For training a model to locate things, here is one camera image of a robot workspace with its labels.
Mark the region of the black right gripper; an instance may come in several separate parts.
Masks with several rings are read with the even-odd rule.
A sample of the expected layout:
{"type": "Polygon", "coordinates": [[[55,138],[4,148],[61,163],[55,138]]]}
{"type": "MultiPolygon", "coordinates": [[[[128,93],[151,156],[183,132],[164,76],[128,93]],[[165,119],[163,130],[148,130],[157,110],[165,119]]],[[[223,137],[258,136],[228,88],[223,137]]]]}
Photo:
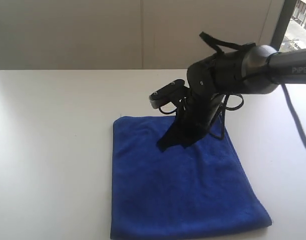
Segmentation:
{"type": "Polygon", "coordinates": [[[189,89],[175,122],[157,141],[158,149],[163,153],[168,148],[177,145],[187,148],[208,134],[217,140],[224,139],[225,111],[228,99],[229,94],[212,93],[200,96],[189,89]],[[211,132],[217,119],[221,120],[219,135],[211,132]]]}

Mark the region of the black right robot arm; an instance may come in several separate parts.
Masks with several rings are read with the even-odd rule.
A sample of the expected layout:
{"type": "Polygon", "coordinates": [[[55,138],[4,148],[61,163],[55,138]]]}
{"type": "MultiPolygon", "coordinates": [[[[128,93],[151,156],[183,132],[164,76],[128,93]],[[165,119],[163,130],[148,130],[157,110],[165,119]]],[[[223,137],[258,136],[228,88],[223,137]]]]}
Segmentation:
{"type": "Polygon", "coordinates": [[[306,49],[280,53],[268,45],[249,45],[195,62],[186,79],[176,79],[149,97],[154,109],[175,105],[175,120],[157,147],[189,147],[210,134],[230,96],[269,94],[286,84],[306,84],[306,49]]]}

